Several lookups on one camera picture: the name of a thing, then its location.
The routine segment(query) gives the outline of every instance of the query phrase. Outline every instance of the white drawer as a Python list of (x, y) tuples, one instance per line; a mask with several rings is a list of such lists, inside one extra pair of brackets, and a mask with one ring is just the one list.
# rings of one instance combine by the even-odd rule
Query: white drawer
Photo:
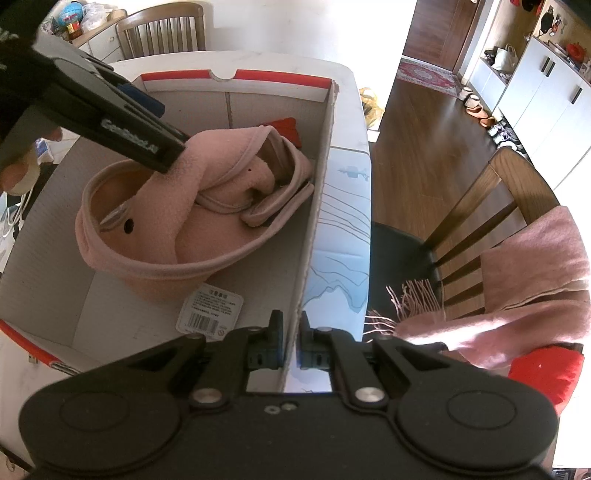
[(109, 53), (109, 55), (107, 55), (103, 61), (105, 63), (115, 63), (116, 61), (121, 61), (124, 60), (123, 58), (123, 51), (121, 50), (121, 48), (117, 48), (117, 50)]
[(103, 60), (105, 59), (111, 52), (115, 51), (117, 48), (120, 47), (119, 39), (117, 38), (117, 25), (111, 25), (109, 28), (106, 28), (97, 36), (92, 37), (88, 41), (88, 45), (92, 50), (93, 57)]
[(488, 82), (491, 75), (494, 75), (494, 73), (491, 72), (490, 67), (484, 62), (484, 60), (478, 59), (474, 72), (472, 72), (472, 75), (470, 76), (470, 83), (478, 95), (482, 94), (486, 82)]
[(480, 92), (480, 98), (482, 98), (489, 110), (493, 111), (504, 91), (505, 83), (503, 80), (496, 76), (494, 72), (491, 72), (485, 87)]
[(88, 43), (83, 43), (78, 48), (81, 49), (82, 51), (85, 51), (88, 55), (92, 55), (92, 52), (90, 51), (90, 47), (88, 46)]

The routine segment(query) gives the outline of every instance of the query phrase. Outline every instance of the bottle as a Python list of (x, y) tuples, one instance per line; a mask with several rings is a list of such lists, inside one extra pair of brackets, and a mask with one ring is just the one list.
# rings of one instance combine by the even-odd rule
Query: bottle
[(68, 38), (70, 41), (78, 38), (82, 35), (82, 29), (80, 28), (80, 22), (78, 21), (78, 15), (72, 14), (64, 19), (66, 28), (68, 29)]

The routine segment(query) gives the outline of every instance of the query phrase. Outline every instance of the wooden door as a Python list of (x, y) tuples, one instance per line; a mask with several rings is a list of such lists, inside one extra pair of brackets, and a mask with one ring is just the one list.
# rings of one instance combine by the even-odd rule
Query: wooden door
[(453, 70), (468, 37), (478, 2), (484, 1), (417, 0), (402, 53)]

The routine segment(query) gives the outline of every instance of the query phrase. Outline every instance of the screw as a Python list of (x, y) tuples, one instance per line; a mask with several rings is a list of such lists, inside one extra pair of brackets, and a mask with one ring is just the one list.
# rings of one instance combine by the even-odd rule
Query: screw
[(285, 411), (294, 411), (297, 408), (297, 403), (286, 401), (281, 404), (281, 408)]
[(222, 399), (222, 392), (217, 388), (200, 388), (191, 393), (191, 397), (198, 403), (217, 403)]
[(281, 409), (275, 405), (267, 405), (265, 407), (265, 413), (268, 413), (269, 415), (277, 415), (281, 413)]
[(376, 403), (384, 399), (385, 393), (383, 390), (375, 387), (363, 387), (355, 392), (357, 400), (364, 403)]

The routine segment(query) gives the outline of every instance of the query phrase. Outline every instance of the door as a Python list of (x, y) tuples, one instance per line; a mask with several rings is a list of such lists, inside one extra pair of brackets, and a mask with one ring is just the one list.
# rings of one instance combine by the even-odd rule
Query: door
[[(535, 152), (573, 100), (582, 79), (565, 62), (554, 58), (530, 104), (513, 126), (528, 153)], [(569, 137), (561, 142), (568, 142)]]
[(581, 82), (554, 128), (531, 155), (534, 167), (552, 189), (558, 186), (591, 147), (589, 112), (591, 87)]
[[(478, 1), (417, 0), (402, 54), (453, 70), (470, 31)], [(396, 19), (393, 18), (392, 22), (395, 27)]]
[(517, 125), (537, 89), (546, 78), (545, 73), (552, 65), (552, 61), (556, 60), (554, 54), (536, 39), (532, 38), (527, 44), (519, 65), (499, 102), (499, 109), (513, 127)]

